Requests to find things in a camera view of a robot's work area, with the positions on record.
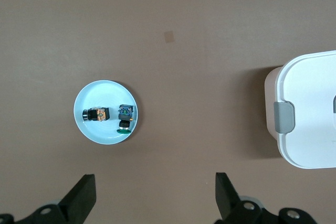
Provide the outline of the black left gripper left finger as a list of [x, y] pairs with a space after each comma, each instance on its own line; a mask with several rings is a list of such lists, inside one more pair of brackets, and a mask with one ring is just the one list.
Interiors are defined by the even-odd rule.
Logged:
[[58, 202], [45, 204], [21, 220], [1, 214], [1, 223], [84, 223], [96, 203], [94, 174], [85, 174]]

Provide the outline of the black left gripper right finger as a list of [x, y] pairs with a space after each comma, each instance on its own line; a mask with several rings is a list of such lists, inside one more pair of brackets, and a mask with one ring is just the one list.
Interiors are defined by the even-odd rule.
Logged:
[[282, 208], [270, 213], [256, 198], [241, 196], [226, 173], [216, 173], [215, 199], [221, 218], [216, 223], [316, 223], [298, 208]]

